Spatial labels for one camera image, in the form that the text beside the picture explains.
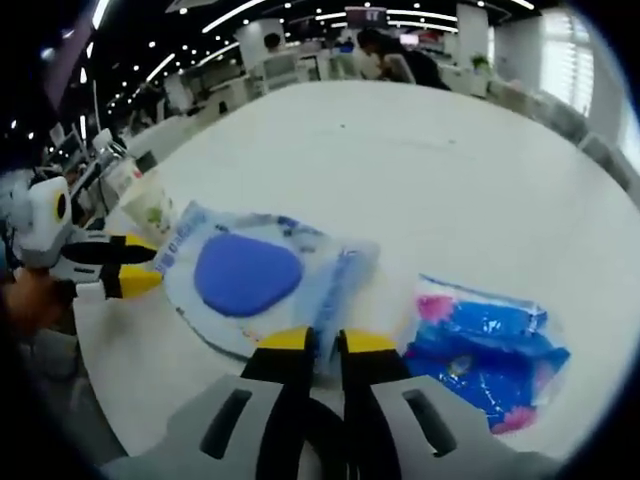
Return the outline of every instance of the white column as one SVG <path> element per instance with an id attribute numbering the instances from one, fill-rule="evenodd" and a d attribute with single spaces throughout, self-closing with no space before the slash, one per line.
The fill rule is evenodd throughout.
<path id="1" fill-rule="evenodd" d="M 240 54 L 247 70 L 269 57 L 264 37 L 270 33 L 280 35 L 282 44 L 285 43 L 284 30 L 277 18 L 264 18 L 251 22 L 236 32 L 236 40 L 240 43 Z"/>
<path id="2" fill-rule="evenodd" d="M 193 93 L 182 83 L 182 77 L 177 73 L 164 79 L 164 90 L 171 106 L 183 113 L 193 104 Z"/>
<path id="3" fill-rule="evenodd" d="M 484 8 L 459 3 L 458 65 L 472 67 L 471 57 L 480 54 L 488 58 L 489 21 Z"/>

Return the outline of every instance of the blue plastic package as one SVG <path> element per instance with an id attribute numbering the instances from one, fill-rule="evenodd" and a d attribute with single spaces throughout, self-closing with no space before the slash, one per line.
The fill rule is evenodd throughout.
<path id="1" fill-rule="evenodd" d="M 539 305 L 422 275 L 404 359 L 483 410 L 496 434 L 535 422 L 543 390 L 569 358 Z"/>
<path id="2" fill-rule="evenodd" d="M 226 233 L 205 243 L 194 283 L 214 310 L 228 317 L 253 317 L 291 294 L 302 270 L 300 259 L 286 248 Z"/>
<path id="3" fill-rule="evenodd" d="M 234 235 L 257 241 L 255 245 L 270 244 L 276 251 L 286 253 L 284 257 L 295 257 L 302 270 L 299 283 L 296 275 L 287 275 L 280 278 L 282 291 L 271 290 L 273 285 L 262 288 L 252 283 L 251 291 L 245 292 L 247 295 L 236 295 L 236 287 L 248 287 L 250 282 L 240 281 L 241 276 L 229 277 L 225 288 L 237 281 L 236 287 L 214 289 L 215 305 L 223 308 L 218 308 L 219 311 L 211 308 L 200 295 L 207 289 L 199 293 L 195 284 L 198 259 L 213 240 Z M 335 336 L 344 326 L 350 300 L 375 268 L 378 252 L 373 242 L 334 238 L 289 217 L 215 212 L 191 202 L 156 255 L 154 267 L 164 275 L 164 287 L 176 311 L 212 347 L 249 358 L 266 336 L 292 327 L 311 326 L 318 338 L 316 367 L 320 372 L 331 373 L 329 363 Z M 274 275 L 283 274 L 283 271 L 264 272 L 264 257 L 232 266 L 227 260 L 218 265 L 221 271 L 233 267 L 248 275 L 250 271 L 256 273 L 258 268 L 252 280 L 260 277 L 271 282 Z M 290 282 L 297 286 L 289 292 Z M 242 318 L 234 316 L 238 312 Z"/>

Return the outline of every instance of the white robot part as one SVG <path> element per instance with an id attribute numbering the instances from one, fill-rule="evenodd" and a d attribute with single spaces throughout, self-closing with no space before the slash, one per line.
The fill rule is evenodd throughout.
<path id="1" fill-rule="evenodd" d="M 27 191 L 30 228 L 16 227 L 15 253 L 27 267 L 50 268 L 72 232 L 71 199 L 64 177 L 33 185 Z"/>
<path id="2" fill-rule="evenodd" d="M 33 207 L 29 198 L 31 170 L 15 170 L 0 178 L 0 220 L 11 230 L 28 232 L 33 223 Z"/>

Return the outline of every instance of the chair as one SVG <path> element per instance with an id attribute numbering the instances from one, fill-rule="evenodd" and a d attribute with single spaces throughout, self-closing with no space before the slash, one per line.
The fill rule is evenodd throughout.
<path id="1" fill-rule="evenodd" d="M 255 67 L 262 78 L 264 94 L 304 81 L 298 71 L 297 54 L 278 54 L 266 59 Z"/>
<path id="2" fill-rule="evenodd" d="M 600 135 L 589 132 L 578 148 L 596 162 L 640 208 L 640 175 L 617 147 L 612 147 Z"/>
<path id="3" fill-rule="evenodd" d="M 400 77 L 402 83 L 416 83 L 416 79 L 402 55 L 391 54 L 384 57 L 385 61 L 391 65 L 393 72 Z"/>
<path id="4" fill-rule="evenodd" d="M 529 95 L 522 88 L 503 84 L 499 91 L 499 105 L 525 117 L 529 116 Z"/>
<path id="5" fill-rule="evenodd" d="M 335 68 L 340 80 L 353 80 L 359 78 L 355 58 L 351 53 L 339 53 L 335 57 Z"/>
<path id="6" fill-rule="evenodd" d="M 542 97 L 549 108 L 543 112 L 541 123 L 574 145 L 580 144 L 589 133 L 586 117 L 552 95 L 543 93 Z"/>

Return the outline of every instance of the computer monitor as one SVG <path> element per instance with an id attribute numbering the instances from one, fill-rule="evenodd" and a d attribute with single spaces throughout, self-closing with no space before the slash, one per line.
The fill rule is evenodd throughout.
<path id="1" fill-rule="evenodd" d="M 387 9 L 382 7 L 345 7 L 349 28 L 387 28 Z"/>

